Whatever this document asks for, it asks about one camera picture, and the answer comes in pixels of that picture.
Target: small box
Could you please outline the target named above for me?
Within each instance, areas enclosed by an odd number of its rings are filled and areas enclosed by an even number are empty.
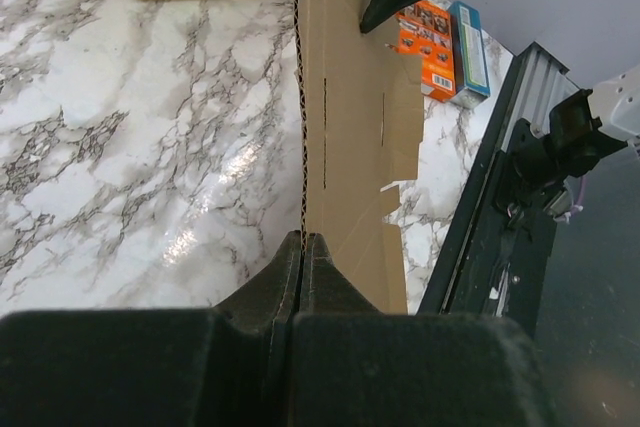
[[[456,93],[449,14],[423,0],[403,9],[398,20],[398,51],[422,56],[423,95],[449,100]]]
[[[462,2],[451,4],[449,13],[457,86],[451,102],[472,109],[491,95],[480,14]]]

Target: gray wall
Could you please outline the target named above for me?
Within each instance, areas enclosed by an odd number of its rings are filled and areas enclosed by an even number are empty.
[[[640,0],[462,0],[515,54],[537,41],[591,87],[640,63]]]

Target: white marble tabletop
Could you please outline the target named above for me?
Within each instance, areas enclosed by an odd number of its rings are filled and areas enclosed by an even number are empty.
[[[299,227],[290,0],[0,0],[0,314],[214,305]],[[492,98],[425,102],[392,218],[420,302]]]

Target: torn cardboard edge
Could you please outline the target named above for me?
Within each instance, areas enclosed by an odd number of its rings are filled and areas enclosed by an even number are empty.
[[[417,177],[419,57],[388,48],[394,19],[362,35],[369,0],[294,0],[303,135],[303,252],[325,238],[338,270],[379,310],[406,313],[396,180]]]

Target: barcode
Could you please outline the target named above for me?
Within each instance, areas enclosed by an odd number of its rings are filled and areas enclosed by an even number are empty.
[[[466,25],[471,25],[471,14],[466,7],[460,7],[460,22]]]
[[[434,84],[444,87],[447,90],[453,90],[453,83],[449,79],[445,79],[438,74],[433,74],[432,79]]]

